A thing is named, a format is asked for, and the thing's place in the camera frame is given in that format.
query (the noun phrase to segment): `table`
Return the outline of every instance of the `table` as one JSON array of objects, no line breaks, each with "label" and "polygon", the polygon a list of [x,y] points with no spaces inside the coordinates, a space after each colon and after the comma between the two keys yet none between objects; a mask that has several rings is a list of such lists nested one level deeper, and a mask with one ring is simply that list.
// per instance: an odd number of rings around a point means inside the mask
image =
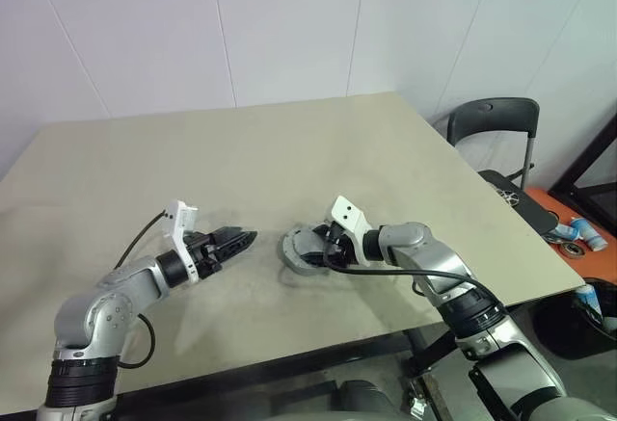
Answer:
[{"label": "table", "polygon": [[[580,217],[580,214],[576,211],[551,197],[540,188],[528,188],[526,192],[545,209],[557,214],[562,224],[570,224],[572,217]],[[561,253],[558,246],[551,246],[579,275],[583,277],[600,278],[617,284],[617,240],[601,226],[593,223],[591,223],[591,225],[593,225],[608,242],[606,249],[593,252],[584,242],[578,240],[577,244],[584,249],[585,255],[580,259],[569,259]]]},{"label": "table", "polygon": [[[440,320],[408,278],[298,277],[278,257],[339,194],[374,225],[420,221],[506,304],[580,277],[395,93],[45,127],[0,182],[0,412],[44,398],[63,300],[116,263],[173,198],[197,228],[253,246],[147,313],[157,349],[118,391],[175,382]],[[132,258],[168,249],[151,231]],[[125,360],[147,344],[137,332]]]}]

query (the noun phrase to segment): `black cable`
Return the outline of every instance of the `black cable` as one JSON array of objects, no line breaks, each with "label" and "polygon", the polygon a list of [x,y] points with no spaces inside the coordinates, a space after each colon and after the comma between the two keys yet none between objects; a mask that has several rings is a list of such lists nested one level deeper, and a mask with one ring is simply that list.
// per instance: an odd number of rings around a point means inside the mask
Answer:
[{"label": "black cable", "polygon": [[139,318],[142,322],[144,322],[144,324],[148,328],[148,332],[150,334],[150,349],[148,351],[148,354],[144,357],[144,359],[137,363],[124,363],[122,361],[119,361],[118,366],[120,368],[124,368],[125,370],[135,370],[137,368],[141,368],[142,366],[144,366],[146,363],[150,361],[150,359],[152,358],[152,355],[154,354],[154,349],[156,348],[156,334],[154,333],[154,327],[152,326],[152,323],[150,322],[148,318],[146,318],[141,313],[137,315],[137,318]]},{"label": "black cable", "polygon": [[[146,234],[146,232],[150,230],[150,228],[154,224],[156,224],[158,220],[161,219],[164,215],[165,215],[165,211],[160,212],[159,214],[154,216],[154,219],[148,222],[146,226],[144,226],[144,228],[142,228],[142,231],[140,231],[137,234],[137,236],[133,239],[133,241],[131,241],[131,244],[128,245],[126,250],[124,250],[124,253],[122,254],[120,260],[116,264],[116,267],[114,267],[114,270],[118,269],[122,265],[124,260],[126,260],[126,257],[128,256],[128,254],[133,250],[133,248],[135,248],[135,245],[139,242],[139,240],[141,240],[142,237]],[[148,350],[148,354],[142,361],[139,361],[137,363],[124,363],[124,362],[119,361],[118,366],[126,370],[135,370],[137,368],[141,368],[142,366],[144,366],[146,363],[150,361],[150,359],[152,358],[152,355],[154,354],[154,349],[156,348],[156,334],[154,333],[154,327],[152,326],[152,323],[150,322],[148,318],[146,318],[145,315],[142,315],[141,313],[137,315],[137,318],[139,318],[142,322],[144,322],[144,324],[148,328],[148,333],[150,335],[150,348]]]},{"label": "black cable", "polygon": [[340,274],[369,275],[369,276],[398,276],[398,275],[441,276],[444,278],[459,279],[465,283],[472,284],[479,290],[483,291],[489,298],[491,298],[495,302],[495,304],[499,308],[501,308],[502,310],[505,309],[501,301],[496,297],[495,294],[493,294],[493,292],[489,288],[484,286],[477,279],[473,279],[469,276],[452,274],[451,272],[434,272],[434,271],[429,272],[426,270],[414,270],[414,269],[377,270],[377,269],[344,269],[344,268],[337,267],[329,259],[330,248],[333,245],[334,245],[333,242],[328,242],[328,241],[326,242],[326,247],[324,249],[324,254],[323,254],[323,262],[324,262],[324,265],[328,267],[330,270],[334,270],[335,272],[339,272]]},{"label": "black cable", "polygon": [[161,219],[164,215],[165,215],[165,211],[157,214],[156,216],[154,216],[154,219],[152,219],[150,222],[148,222],[146,224],[146,226],[144,228],[142,228],[142,231],[140,231],[137,234],[137,236],[133,239],[133,241],[131,241],[131,244],[128,245],[126,250],[124,250],[124,253],[122,254],[120,260],[116,264],[116,267],[114,267],[114,270],[118,269],[124,263],[124,260],[126,260],[126,257],[128,256],[128,254],[133,250],[133,248],[135,248],[135,245],[139,242],[139,240],[142,239],[142,236],[144,236],[146,234],[146,232],[148,230],[150,230],[150,228],[154,224],[156,224],[158,222],[158,220]]},{"label": "black cable", "polygon": [[416,294],[418,294],[419,296],[425,298],[426,296],[424,296],[424,293],[421,292],[417,286],[416,281],[412,281],[412,291],[414,291]]}]

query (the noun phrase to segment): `black mesh chair back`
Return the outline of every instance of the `black mesh chair back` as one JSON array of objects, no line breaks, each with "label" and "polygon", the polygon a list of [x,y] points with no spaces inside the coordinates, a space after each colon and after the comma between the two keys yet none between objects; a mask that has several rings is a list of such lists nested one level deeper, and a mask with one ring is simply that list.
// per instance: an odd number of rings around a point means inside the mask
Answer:
[{"label": "black mesh chair back", "polygon": [[450,113],[447,140],[455,146],[469,135],[493,130],[527,133],[521,188],[524,189],[538,128],[540,106],[530,98],[485,98],[470,101]]}]

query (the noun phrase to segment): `white wall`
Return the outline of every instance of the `white wall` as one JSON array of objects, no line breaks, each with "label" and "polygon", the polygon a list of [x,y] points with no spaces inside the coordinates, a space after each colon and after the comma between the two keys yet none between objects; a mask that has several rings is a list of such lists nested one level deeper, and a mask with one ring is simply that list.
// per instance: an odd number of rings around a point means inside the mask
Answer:
[{"label": "white wall", "polygon": [[[535,183],[614,113],[617,0],[0,0],[0,176],[47,122],[395,90],[539,101]],[[462,144],[513,171],[522,139]]]}]

